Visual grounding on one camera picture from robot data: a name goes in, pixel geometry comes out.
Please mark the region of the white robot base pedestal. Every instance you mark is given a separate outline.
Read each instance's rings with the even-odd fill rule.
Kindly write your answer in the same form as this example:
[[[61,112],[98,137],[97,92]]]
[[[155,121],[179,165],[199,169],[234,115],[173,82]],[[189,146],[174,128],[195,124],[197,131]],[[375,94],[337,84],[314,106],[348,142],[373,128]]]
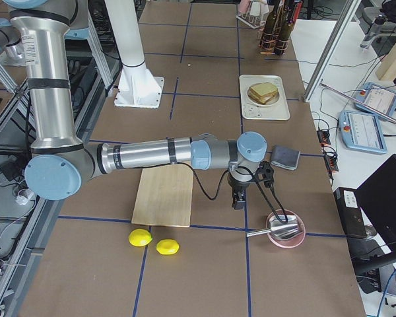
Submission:
[[[164,78],[153,76],[146,65],[134,2],[108,0],[105,4],[122,64],[115,105],[158,108]]]

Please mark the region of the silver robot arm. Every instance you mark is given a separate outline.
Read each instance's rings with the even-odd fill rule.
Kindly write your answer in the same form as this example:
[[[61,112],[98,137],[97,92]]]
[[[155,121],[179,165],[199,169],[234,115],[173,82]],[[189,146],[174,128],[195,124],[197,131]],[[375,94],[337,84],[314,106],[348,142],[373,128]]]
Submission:
[[[75,132],[65,36],[88,34],[86,1],[8,1],[11,24],[24,47],[27,84],[36,122],[32,158],[24,171],[28,187],[48,200],[75,194],[88,180],[114,170],[188,162],[193,170],[223,169],[232,186],[233,206],[256,181],[267,143],[256,132],[235,141],[212,135],[160,141],[87,146]]]

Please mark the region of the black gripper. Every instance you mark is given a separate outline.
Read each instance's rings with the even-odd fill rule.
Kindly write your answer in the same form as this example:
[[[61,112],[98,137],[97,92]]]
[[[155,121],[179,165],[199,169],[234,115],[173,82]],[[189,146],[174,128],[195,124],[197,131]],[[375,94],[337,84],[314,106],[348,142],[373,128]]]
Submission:
[[[235,179],[231,173],[228,175],[228,184],[232,188],[232,208],[241,210],[246,205],[245,191],[251,182]]]

